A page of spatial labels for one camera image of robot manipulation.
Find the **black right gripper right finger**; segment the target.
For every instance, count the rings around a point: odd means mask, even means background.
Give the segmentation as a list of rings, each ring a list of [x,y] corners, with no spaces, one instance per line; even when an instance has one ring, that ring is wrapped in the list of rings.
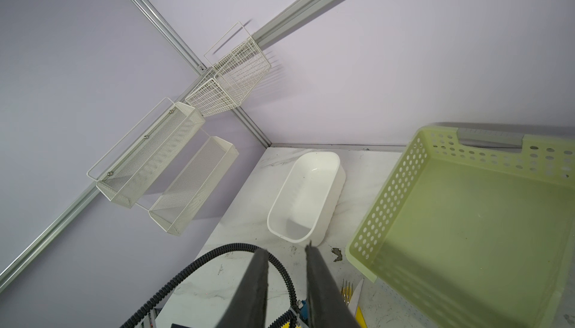
[[[359,327],[317,247],[305,247],[309,327]]]

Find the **fork with green handle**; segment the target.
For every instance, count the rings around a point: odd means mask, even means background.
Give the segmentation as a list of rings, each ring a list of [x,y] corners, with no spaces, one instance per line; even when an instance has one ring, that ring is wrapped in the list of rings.
[[[341,295],[344,299],[345,304],[348,305],[353,295],[353,283],[351,283],[348,280],[342,280]]]

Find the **yellow paper napkin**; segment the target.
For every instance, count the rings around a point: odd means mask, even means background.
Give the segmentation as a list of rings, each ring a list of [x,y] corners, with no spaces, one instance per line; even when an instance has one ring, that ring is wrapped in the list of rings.
[[[367,328],[367,323],[365,322],[365,319],[364,319],[364,316],[362,314],[362,310],[360,307],[358,307],[356,309],[355,319],[361,328]]]

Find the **knife with green handle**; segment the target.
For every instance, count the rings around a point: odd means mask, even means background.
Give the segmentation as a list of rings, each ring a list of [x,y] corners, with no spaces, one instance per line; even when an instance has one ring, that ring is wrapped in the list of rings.
[[[356,317],[357,310],[359,308],[359,300],[362,293],[362,287],[364,285],[365,280],[361,279],[359,283],[356,285],[355,289],[353,289],[352,295],[350,297],[350,301],[348,303],[348,309],[353,317]]]

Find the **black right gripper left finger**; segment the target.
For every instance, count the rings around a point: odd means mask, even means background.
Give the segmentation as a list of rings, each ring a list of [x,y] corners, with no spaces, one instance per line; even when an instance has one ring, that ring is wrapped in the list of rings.
[[[217,327],[264,327],[269,253],[258,249]]]

